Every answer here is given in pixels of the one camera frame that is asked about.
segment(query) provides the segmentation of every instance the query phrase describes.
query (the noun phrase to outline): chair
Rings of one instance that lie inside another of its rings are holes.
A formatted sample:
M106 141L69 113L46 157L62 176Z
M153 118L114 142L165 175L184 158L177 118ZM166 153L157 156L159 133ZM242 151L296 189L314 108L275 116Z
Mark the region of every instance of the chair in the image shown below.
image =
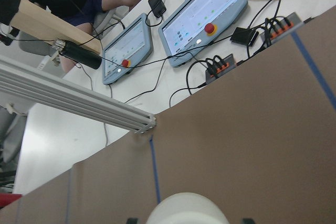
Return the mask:
M27 116L10 114L0 106L0 121L2 122L0 124L1 168L6 170L0 172L0 186L5 186L14 183L16 165L13 168L10 162L17 157L21 149Z

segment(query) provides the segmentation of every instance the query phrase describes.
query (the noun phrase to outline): touchscreen display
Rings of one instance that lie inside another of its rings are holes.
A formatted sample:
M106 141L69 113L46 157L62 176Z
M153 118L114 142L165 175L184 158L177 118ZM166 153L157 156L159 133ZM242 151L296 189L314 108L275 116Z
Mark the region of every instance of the touchscreen display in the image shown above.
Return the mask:
M105 50L105 76L115 68L120 67L122 61L129 59L145 46L145 37L141 21L135 23L130 30Z
M165 27L162 28L171 55L178 53L237 0L191 0Z

